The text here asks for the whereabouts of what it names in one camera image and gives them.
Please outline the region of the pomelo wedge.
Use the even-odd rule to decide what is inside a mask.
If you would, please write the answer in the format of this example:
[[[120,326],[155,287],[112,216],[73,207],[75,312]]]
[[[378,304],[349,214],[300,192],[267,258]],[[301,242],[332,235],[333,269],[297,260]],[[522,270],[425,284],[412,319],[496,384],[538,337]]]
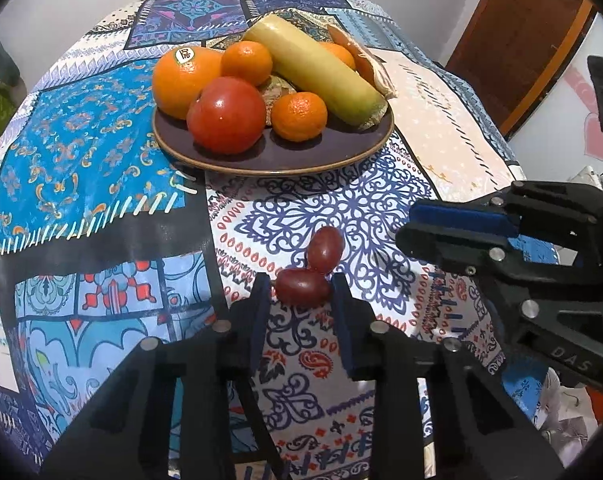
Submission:
[[[397,90],[385,70],[383,62],[367,47],[361,46],[352,36],[344,32],[341,27],[327,24],[326,28],[335,44],[344,47],[353,56],[359,75],[379,93],[382,93],[386,99],[396,98]]]

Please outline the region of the small mandarin orange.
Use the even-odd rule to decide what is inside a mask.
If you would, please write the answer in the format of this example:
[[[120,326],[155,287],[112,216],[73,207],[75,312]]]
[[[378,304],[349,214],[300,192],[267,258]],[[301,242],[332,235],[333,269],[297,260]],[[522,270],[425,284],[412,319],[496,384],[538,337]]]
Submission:
[[[320,96],[297,92],[280,96],[271,108],[271,126],[284,140],[305,142],[315,139],[327,124],[327,108]]]

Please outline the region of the red tomato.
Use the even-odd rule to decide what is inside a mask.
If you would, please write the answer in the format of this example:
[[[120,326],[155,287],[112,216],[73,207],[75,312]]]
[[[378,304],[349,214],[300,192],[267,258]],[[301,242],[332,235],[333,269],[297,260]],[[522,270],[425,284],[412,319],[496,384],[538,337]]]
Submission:
[[[218,77],[190,106],[187,126],[194,143],[217,155],[239,155],[249,150],[266,126],[266,103],[247,81]]]

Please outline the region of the red grape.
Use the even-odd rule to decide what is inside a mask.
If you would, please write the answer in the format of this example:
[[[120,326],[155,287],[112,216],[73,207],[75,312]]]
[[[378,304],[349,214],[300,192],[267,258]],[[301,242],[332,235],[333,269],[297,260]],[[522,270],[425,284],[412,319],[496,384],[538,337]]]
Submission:
[[[344,252],[344,238],[334,226],[323,226],[312,235],[307,248],[307,266],[310,269],[330,274],[341,261]]]
[[[318,308],[331,297],[331,285],[326,277],[311,269],[285,269],[274,281],[277,298],[285,306]]]

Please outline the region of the orange on plate right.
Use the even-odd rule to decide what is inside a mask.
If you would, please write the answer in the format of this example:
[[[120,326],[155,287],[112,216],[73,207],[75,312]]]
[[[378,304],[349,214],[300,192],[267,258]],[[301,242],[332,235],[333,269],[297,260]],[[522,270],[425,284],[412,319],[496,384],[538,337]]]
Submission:
[[[255,41],[231,44],[221,56],[221,75],[241,78],[255,87],[270,77],[274,61],[268,49]]]

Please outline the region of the large orange with sticker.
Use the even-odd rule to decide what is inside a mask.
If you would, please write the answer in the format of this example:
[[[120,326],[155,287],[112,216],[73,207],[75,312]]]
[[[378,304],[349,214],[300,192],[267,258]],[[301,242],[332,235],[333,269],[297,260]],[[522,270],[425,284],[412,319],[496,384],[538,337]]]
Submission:
[[[222,53],[198,46],[176,47],[156,63],[152,91],[157,107],[184,120],[203,89],[221,75]]]

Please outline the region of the yellow corn cob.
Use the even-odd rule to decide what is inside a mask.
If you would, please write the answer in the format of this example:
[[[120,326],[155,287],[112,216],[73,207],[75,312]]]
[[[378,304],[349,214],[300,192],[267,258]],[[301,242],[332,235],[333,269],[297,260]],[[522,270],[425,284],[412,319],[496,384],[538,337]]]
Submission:
[[[320,96],[345,124],[365,130],[386,114],[388,104],[382,93],[284,18],[268,14],[247,29],[243,38],[266,47],[276,73],[298,89]]]

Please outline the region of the brown wooden door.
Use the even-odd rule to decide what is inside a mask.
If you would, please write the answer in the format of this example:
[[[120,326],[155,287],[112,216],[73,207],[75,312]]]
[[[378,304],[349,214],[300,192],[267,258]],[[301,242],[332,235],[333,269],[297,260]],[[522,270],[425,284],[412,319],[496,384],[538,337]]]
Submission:
[[[479,0],[446,65],[506,138],[550,91],[585,38],[591,0]]]

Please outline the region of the dark brown round plate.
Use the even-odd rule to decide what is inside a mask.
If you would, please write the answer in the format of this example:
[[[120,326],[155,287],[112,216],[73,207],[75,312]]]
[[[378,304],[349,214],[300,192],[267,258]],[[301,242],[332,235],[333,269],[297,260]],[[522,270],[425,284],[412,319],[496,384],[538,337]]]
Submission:
[[[187,119],[173,118],[158,107],[153,112],[153,131],[160,148],[184,165],[242,176],[289,176],[338,169],[370,156],[382,148],[395,127],[393,110],[387,108],[382,120],[357,130],[327,115],[323,131],[305,142],[284,140],[274,129],[265,128],[262,137],[239,155],[217,155],[194,143]]]

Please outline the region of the small mandarin behind corn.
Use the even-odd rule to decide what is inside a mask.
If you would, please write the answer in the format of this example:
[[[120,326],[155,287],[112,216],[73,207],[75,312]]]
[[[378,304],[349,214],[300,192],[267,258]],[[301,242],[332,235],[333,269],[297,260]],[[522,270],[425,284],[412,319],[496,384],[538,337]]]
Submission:
[[[322,41],[321,46],[327,52],[333,54],[335,58],[338,58],[341,62],[346,64],[351,70],[357,69],[355,58],[345,47],[342,47],[339,44],[334,44],[334,42],[327,41]]]

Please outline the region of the blue patchwork bedspread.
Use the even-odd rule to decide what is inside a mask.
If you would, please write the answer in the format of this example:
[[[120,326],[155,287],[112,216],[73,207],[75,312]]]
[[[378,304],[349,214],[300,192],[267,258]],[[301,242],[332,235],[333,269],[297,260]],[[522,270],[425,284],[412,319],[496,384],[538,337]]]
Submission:
[[[398,91],[375,154],[299,177],[171,162],[151,79],[190,44],[223,49],[275,13],[378,54]],[[473,88],[367,0],[143,0],[115,11],[40,78],[0,138],[0,478],[34,476],[138,342],[195,335],[258,273],[299,266],[311,235],[344,233],[352,293],[408,335],[461,339],[527,415],[547,370],[508,363],[468,278],[406,259],[396,231],[420,198],[465,202],[523,171]]]

